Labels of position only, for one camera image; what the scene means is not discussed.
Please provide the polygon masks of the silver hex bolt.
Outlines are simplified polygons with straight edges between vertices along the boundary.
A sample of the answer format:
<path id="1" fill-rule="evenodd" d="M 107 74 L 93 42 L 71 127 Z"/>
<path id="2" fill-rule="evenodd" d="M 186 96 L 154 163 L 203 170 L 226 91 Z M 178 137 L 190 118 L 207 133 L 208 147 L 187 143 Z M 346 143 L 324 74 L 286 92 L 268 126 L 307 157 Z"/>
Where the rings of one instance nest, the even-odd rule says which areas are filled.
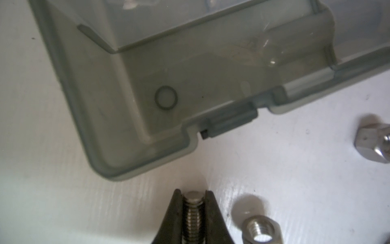
<path id="1" fill-rule="evenodd" d="M 204 193 L 190 191 L 183 194 L 182 239 L 185 244 L 203 244 L 205 239 Z"/>

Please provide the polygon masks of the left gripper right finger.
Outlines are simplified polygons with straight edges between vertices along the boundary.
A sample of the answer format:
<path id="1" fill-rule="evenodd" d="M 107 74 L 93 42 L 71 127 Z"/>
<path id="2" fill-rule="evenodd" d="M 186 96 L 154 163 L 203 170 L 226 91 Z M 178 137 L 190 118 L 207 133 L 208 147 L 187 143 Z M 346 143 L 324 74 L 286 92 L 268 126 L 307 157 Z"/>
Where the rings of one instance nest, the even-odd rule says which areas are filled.
<path id="1" fill-rule="evenodd" d="M 205 192 L 205 244 L 234 244 L 212 191 Z"/>

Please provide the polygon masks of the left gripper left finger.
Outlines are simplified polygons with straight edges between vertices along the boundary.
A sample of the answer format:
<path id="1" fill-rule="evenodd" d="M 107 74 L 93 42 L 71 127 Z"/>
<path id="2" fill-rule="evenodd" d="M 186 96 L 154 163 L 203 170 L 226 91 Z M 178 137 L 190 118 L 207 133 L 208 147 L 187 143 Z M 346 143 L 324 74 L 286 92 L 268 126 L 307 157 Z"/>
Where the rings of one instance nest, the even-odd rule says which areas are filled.
<path id="1" fill-rule="evenodd" d="M 182 220 L 183 197 L 181 191 L 176 189 L 152 244 L 181 244 Z"/>

